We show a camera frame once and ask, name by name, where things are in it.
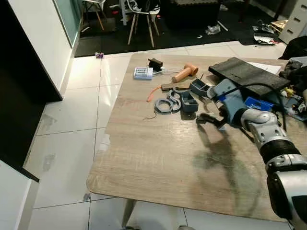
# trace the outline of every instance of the white cabinet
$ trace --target white cabinet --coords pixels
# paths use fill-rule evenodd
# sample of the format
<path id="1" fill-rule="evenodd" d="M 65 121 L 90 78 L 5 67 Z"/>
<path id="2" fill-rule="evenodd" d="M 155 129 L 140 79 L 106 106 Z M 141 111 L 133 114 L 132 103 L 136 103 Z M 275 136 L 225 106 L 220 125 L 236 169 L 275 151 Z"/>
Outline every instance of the white cabinet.
<path id="1" fill-rule="evenodd" d="M 279 38 L 288 44 L 292 39 L 305 35 L 306 24 L 307 0 L 298 0 Z"/>

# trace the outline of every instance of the gray 3d printed part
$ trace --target gray 3d printed part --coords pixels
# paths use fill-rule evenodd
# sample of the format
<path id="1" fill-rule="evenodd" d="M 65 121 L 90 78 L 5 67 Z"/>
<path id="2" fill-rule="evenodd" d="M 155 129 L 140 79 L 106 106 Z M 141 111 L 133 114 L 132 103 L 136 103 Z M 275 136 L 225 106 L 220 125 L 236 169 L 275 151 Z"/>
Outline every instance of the gray 3d printed part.
<path id="1" fill-rule="evenodd" d="M 167 109 L 161 108 L 162 104 L 168 104 L 169 108 Z M 154 108 L 156 109 L 156 111 L 162 114 L 170 113 L 173 110 L 173 106 L 174 106 L 174 103 L 166 98 L 159 98 L 154 103 Z"/>
<path id="2" fill-rule="evenodd" d="M 193 113 L 198 111 L 198 103 L 190 92 L 184 92 L 181 94 L 181 106 L 184 112 Z"/>
<path id="3" fill-rule="evenodd" d="M 210 88 L 209 85 L 206 85 L 199 79 L 192 81 L 190 85 L 190 89 L 193 93 L 197 94 L 198 96 L 207 97 L 207 90 Z"/>
<path id="4" fill-rule="evenodd" d="M 173 97 L 172 102 L 174 103 L 174 107 L 172 109 L 173 112 L 177 112 L 181 109 L 181 101 L 175 97 Z"/>
<path id="5" fill-rule="evenodd" d="M 173 112 L 177 112 L 181 109 L 180 94 L 176 93 L 174 90 L 170 90 L 168 91 L 167 98 L 174 103 Z"/>

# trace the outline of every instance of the paper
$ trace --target paper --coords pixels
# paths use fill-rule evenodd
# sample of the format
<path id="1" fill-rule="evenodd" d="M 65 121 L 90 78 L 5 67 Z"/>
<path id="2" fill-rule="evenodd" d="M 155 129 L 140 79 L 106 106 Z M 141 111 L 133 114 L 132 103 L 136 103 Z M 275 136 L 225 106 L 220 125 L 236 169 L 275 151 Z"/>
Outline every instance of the paper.
<path id="1" fill-rule="evenodd" d="M 271 65 L 266 65 L 266 64 L 260 64 L 260 63 L 256 63 L 256 62 L 247 62 L 255 67 L 258 67 L 260 69 L 263 69 L 265 71 L 268 71 L 272 74 L 277 74 L 278 71 L 280 70 L 280 66 L 271 66 Z"/>

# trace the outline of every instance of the black cable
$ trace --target black cable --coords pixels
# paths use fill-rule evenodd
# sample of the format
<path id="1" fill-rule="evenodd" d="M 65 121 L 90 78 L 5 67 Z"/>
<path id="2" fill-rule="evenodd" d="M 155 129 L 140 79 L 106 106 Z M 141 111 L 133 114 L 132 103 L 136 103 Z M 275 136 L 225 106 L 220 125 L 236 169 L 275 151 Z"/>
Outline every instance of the black cable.
<path id="1" fill-rule="evenodd" d="M 284 110 L 284 107 L 283 107 L 283 101 L 282 101 L 282 99 L 281 99 L 281 96 L 280 96 L 279 92 L 278 92 L 276 89 L 274 89 L 272 86 L 270 86 L 270 85 L 268 85 L 268 84 L 265 84 L 265 83 L 251 83 L 251 84 L 247 84 L 247 85 L 240 85 L 240 86 L 238 86 L 238 87 L 236 87 L 236 88 L 234 88 L 234 89 L 232 89 L 232 90 L 230 90 L 230 91 L 227 91 L 227 92 L 225 92 L 225 93 L 219 95 L 219 97 L 226 96 L 227 94 L 230 94 L 230 93 L 232 93 L 232 92 L 234 92 L 234 91 L 236 91 L 236 90 L 239 90 L 239 89 L 241 89 L 241 88 L 247 88 L 248 86 L 253 86 L 253 85 L 265 86 L 265 87 L 271 89 L 271 90 L 275 93 L 275 95 L 277 96 L 277 99 L 278 99 L 278 101 L 279 101 L 279 105 L 280 105 L 280 107 L 281 107 L 281 110 L 282 110 L 282 116 L 283 116 L 283 129 L 284 129 L 285 131 L 287 131 L 286 116 L 285 116 L 285 110 Z"/>

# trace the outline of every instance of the wooden chair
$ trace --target wooden chair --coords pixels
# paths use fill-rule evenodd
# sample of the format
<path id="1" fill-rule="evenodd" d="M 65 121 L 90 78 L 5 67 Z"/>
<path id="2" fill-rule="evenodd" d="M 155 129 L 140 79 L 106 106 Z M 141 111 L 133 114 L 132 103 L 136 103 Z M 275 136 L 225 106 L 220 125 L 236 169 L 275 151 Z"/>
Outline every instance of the wooden chair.
<path id="1" fill-rule="evenodd" d="M 154 24 L 154 28 L 155 28 L 155 31 L 156 31 L 157 35 L 160 36 L 157 24 L 155 23 L 155 19 L 156 19 L 158 13 L 160 12 L 160 7 L 157 10 L 155 10 L 155 11 L 138 12 L 138 11 L 135 11 L 135 10 L 132 9 L 132 7 L 129 4 L 129 0 L 127 0 L 127 4 L 128 4 L 129 9 L 131 10 L 131 12 L 134 13 L 133 19 L 132 19 L 132 25 L 131 25 L 131 29 L 130 29 L 130 34 L 129 34 L 129 39 L 128 39 L 128 45 L 130 45 L 130 41 L 131 41 L 131 37 L 132 37 L 134 26 L 135 26 L 134 33 L 136 34 L 137 27 L 138 27 L 139 15 L 140 14 L 146 14 L 147 25 L 148 25 L 149 35 L 150 35 L 150 40 L 152 42 L 152 46 L 154 47 L 154 39 L 153 39 L 151 22 Z"/>
<path id="2" fill-rule="evenodd" d="M 86 12 L 86 19 L 89 23 L 88 12 L 93 6 L 96 6 L 101 11 L 103 16 L 106 18 L 106 14 L 104 13 L 104 3 L 105 3 L 105 1 L 106 0 L 82 0 L 82 3 L 83 3 L 83 10 L 82 10 L 82 15 L 81 15 L 82 16 L 82 25 L 83 25 L 83 13 L 84 13 L 84 11 Z M 99 14 L 96 10 L 95 10 L 95 12 L 96 12 L 97 18 L 99 20 L 101 29 L 104 30 L 104 26 L 102 25 Z"/>

